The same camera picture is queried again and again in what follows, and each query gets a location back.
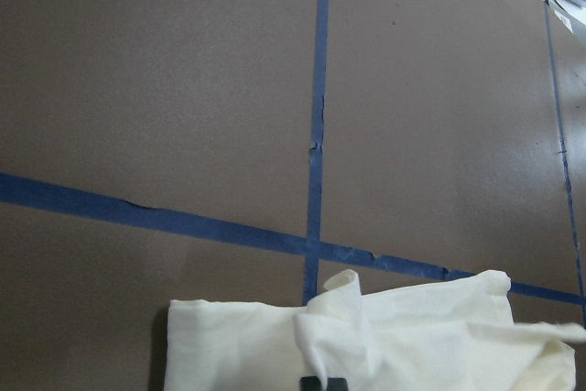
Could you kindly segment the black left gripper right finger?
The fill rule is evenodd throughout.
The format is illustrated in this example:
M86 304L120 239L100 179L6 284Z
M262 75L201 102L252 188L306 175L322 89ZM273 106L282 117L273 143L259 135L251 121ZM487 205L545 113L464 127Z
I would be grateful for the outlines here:
M330 377L327 383L327 391L347 391L347 381L342 377Z

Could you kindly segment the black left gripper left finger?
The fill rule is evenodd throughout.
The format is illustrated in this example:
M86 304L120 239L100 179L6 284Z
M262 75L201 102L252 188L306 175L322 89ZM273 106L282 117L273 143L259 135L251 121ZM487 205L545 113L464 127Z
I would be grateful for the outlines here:
M300 391L321 391L321 381L316 376L304 376L299 380Z

